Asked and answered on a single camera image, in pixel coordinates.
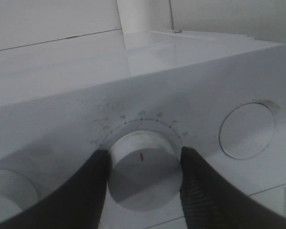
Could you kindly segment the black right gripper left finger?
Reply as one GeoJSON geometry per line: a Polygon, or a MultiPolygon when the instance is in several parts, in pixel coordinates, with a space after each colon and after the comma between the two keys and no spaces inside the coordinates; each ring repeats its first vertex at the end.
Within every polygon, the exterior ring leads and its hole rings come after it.
{"type": "Polygon", "coordinates": [[[0,223],[0,229],[97,229],[111,157],[95,151],[62,186],[42,201],[0,223]]]}

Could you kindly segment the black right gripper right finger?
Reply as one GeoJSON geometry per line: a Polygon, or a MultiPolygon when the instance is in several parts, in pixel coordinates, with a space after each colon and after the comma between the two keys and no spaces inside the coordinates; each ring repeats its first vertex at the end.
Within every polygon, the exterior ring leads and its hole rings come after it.
{"type": "Polygon", "coordinates": [[[251,199],[207,163],[182,147],[180,199],[189,229],[286,229],[286,218],[251,199]]]}

